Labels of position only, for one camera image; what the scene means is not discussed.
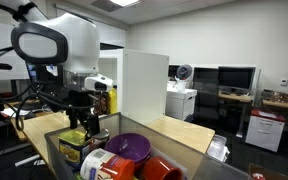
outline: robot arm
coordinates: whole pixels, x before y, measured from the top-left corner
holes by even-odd
[[[80,104],[70,94],[89,98],[87,91],[109,91],[112,88],[113,81],[98,73],[100,41],[93,22],[68,13],[48,20],[29,0],[0,0],[0,4],[20,12],[16,16],[20,17],[21,23],[14,27],[11,43],[25,62],[63,65],[63,86],[70,90],[69,106],[90,106]],[[79,120],[87,131],[86,138],[99,133],[98,117],[89,108],[65,110],[71,128],[76,128]]]

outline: yellow can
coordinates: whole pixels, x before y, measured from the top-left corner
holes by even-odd
[[[74,168],[80,168],[90,153],[89,141],[85,141],[85,133],[68,130],[58,136],[59,152],[64,154],[66,162]]]

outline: red cup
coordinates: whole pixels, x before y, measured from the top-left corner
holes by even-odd
[[[181,169],[172,166],[160,156],[150,158],[143,170],[145,180],[182,180]]]
[[[260,174],[260,173],[254,173],[252,176],[253,176],[253,180],[265,180],[265,177],[263,176],[263,174]]]

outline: desk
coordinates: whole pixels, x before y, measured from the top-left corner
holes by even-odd
[[[285,102],[273,102],[273,101],[269,101],[269,100],[263,100],[263,104],[268,105],[268,106],[288,108],[288,103],[285,103]]]
[[[47,165],[49,165],[49,161],[44,135],[69,127],[69,124],[68,117],[64,113],[53,113],[24,121],[24,134]],[[163,117],[153,121],[148,127],[203,153],[206,152],[215,134],[214,130],[179,121],[171,117]]]
[[[237,100],[240,102],[246,102],[246,103],[250,103],[252,101],[251,96],[237,96],[236,94],[222,94],[222,93],[218,93],[218,97],[219,98],[223,98],[223,99],[230,99],[230,100]]]
[[[247,108],[247,105],[250,102],[252,102],[252,97],[251,96],[243,96],[243,95],[237,96],[236,94],[222,94],[220,92],[218,93],[218,97],[222,98],[222,99],[240,101],[243,104],[242,114],[240,117],[240,124],[239,124],[238,131],[236,133],[236,137],[243,138],[243,123],[244,123],[244,118],[245,118],[245,114],[246,114],[246,108]]]
[[[40,116],[45,116],[45,115],[48,115],[48,114],[51,114],[53,112],[38,112],[38,113],[35,113],[36,117],[40,117]],[[23,131],[19,131],[17,130],[16,128],[16,122],[15,122],[15,118],[12,118],[11,119],[11,123],[15,129],[15,132],[16,132],[16,135],[17,137],[19,138],[20,141],[25,141],[26,140],[26,136],[24,135]]]

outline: white partition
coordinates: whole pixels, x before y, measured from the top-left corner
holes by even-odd
[[[142,124],[164,116],[169,57],[127,49],[101,51],[99,68],[108,59],[117,62],[114,84],[117,85],[118,111]]]

